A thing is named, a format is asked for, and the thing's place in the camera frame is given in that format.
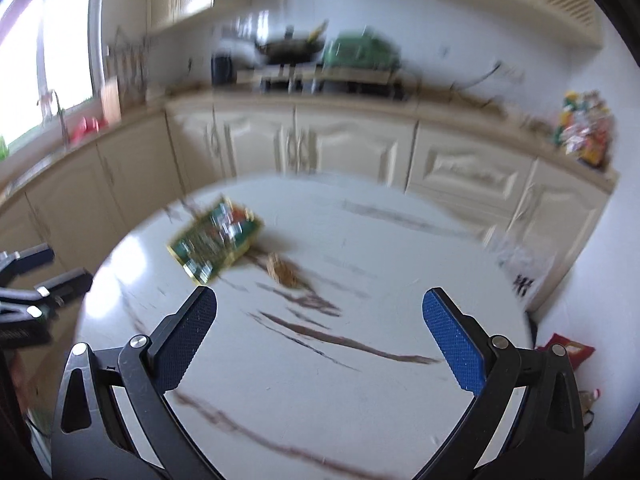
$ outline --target red object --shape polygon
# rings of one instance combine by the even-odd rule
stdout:
[[[569,361],[571,362],[571,368],[578,369],[583,362],[585,362],[596,349],[593,346],[583,345],[575,341],[571,341],[569,338],[561,336],[559,334],[553,334],[549,342],[544,346],[537,347],[537,350],[548,350],[553,345],[559,344],[566,348],[566,352],[569,354]]]
[[[87,118],[83,117],[82,120],[78,123],[78,126],[76,126],[71,133],[71,144],[77,144],[87,135],[98,132],[99,130],[100,123],[98,122],[98,119],[92,117],[87,121]]]

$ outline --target blue gripper pad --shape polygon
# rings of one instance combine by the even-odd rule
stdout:
[[[422,317],[460,388],[479,396],[486,383],[482,354],[433,289],[422,300]]]
[[[176,314],[167,316],[152,334],[149,359],[154,386],[164,394],[180,384],[204,336],[216,319],[218,302],[210,288],[199,286]]]

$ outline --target green container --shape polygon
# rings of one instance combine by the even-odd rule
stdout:
[[[324,50],[322,63],[327,68],[346,67],[365,70],[400,68],[399,49],[365,28],[362,34],[341,33]]]
[[[4,137],[0,136],[0,160],[5,160],[9,156],[9,148],[4,142]]]

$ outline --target kettle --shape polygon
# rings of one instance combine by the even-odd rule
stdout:
[[[230,54],[217,54],[211,57],[211,82],[213,86],[222,86],[236,81],[234,64]]]

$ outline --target faucet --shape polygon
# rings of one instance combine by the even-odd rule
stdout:
[[[49,90],[46,94],[41,95],[40,99],[38,100],[38,105],[42,106],[42,104],[47,104],[50,107],[54,97],[56,98],[56,106],[58,107],[56,116],[60,121],[60,129],[62,130],[62,142],[65,149],[67,149],[70,146],[71,141],[69,139],[69,130],[66,129],[65,111],[60,106],[60,99],[58,97],[58,92],[56,92],[55,90]]]

